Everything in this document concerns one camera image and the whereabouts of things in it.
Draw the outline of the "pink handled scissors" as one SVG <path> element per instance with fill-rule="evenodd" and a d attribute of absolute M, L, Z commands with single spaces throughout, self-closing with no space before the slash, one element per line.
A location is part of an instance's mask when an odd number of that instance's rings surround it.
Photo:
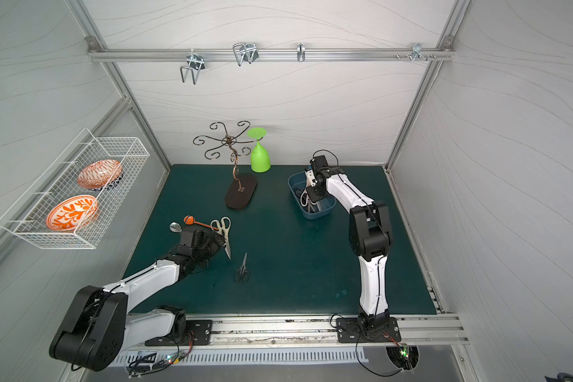
<path fill-rule="evenodd" d="M 313 202 L 305 189 L 301 192 L 299 202 L 307 213 L 319 213 L 322 211 L 322 208 L 318 202 Z"/>

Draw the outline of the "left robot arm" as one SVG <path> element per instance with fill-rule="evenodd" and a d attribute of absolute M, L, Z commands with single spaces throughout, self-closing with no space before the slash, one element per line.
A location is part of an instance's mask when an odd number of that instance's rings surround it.
<path fill-rule="evenodd" d="M 73 298 L 50 346 L 49 356 L 83 369 L 106 369 L 124 350 L 161 340 L 192 342 L 186 312 L 159 307 L 133 312 L 149 297 L 208 262 L 227 243 L 214 228 L 189 226 L 168 253 L 140 272 L 106 286 L 85 286 Z"/>

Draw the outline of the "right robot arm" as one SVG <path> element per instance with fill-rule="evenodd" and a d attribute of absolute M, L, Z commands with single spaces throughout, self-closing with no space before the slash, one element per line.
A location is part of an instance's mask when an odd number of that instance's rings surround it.
<path fill-rule="evenodd" d="M 367 337 L 382 331 L 390 322 L 386 298 L 385 268 L 393 245 L 388 206 L 366 196 L 338 165 L 331 166 L 327 150 L 313 153 L 306 171 L 306 193 L 317 203 L 332 197 L 349 213 L 350 248 L 361 271 L 359 332 Z"/>

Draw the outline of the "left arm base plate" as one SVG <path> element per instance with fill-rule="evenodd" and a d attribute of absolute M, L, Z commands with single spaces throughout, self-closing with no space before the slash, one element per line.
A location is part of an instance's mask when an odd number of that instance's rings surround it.
<path fill-rule="evenodd" d="M 192 343 L 205 346 L 210 344 L 212 329 L 212 320 L 187 320 L 186 323 L 177 323 L 168 335 L 152 338 L 144 342 L 144 345 L 147 347 L 189 346 Z"/>

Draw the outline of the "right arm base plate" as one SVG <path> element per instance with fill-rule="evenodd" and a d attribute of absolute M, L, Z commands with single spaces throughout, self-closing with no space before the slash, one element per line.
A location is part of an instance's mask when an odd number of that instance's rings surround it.
<path fill-rule="evenodd" d="M 401 332 L 394 317 L 366 321 L 362 317 L 331 319 L 331 326 L 337 331 L 339 343 L 395 343 L 401 342 Z"/>

